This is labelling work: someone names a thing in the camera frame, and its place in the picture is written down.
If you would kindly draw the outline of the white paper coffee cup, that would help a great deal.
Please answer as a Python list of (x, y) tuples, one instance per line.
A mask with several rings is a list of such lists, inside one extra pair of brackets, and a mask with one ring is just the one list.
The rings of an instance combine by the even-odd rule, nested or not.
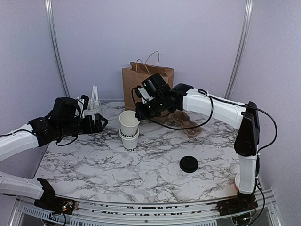
[(140, 121), (135, 116), (136, 112), (132, 110), (123, 111), (119, 116), (121, 132), (123, 135), (131, 137), (137, 133)]

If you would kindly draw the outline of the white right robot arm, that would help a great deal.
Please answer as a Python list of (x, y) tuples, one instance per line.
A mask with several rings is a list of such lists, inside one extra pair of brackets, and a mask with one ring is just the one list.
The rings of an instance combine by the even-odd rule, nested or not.
[(258, 207), (254, 193), (260, 169), (260, 125), (255, 103), (230, 102), (183, 83), (171, 88), (158, 73), (142, 81), (131, 94), (141, 99), (135, 103), (135, 116), (140, 121), (152, 121), (164, 111), (190, 111), (220, 120), (238, 130), (234, 143), (239, 158), (239, 173), (235, 177), (237, 196), (217, 202), (216, 208), (221, 216), (225, 216)]

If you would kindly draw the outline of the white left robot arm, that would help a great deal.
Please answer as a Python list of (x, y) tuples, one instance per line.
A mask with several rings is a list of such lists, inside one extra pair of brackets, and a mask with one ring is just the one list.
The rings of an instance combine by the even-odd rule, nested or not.
[[(61, 146), (64, 137), (78, 138), (82, 134), (95, 134), (104, 130), (108, 120), (99, 113), (85, 114), (89, 97), (80, 99), (59, 97), (53, 109), (22, 127), (0, 137), (0, 159), (3, 161), (23, 151), (40, 148), (55, 142)], [(6, 195), (34, 199), (34, 205), (55, 213), (72, 214), (77, 202), (58, 197), (46, 179), (27, 179), (4, 172), (0, 174), (0, 192)]]

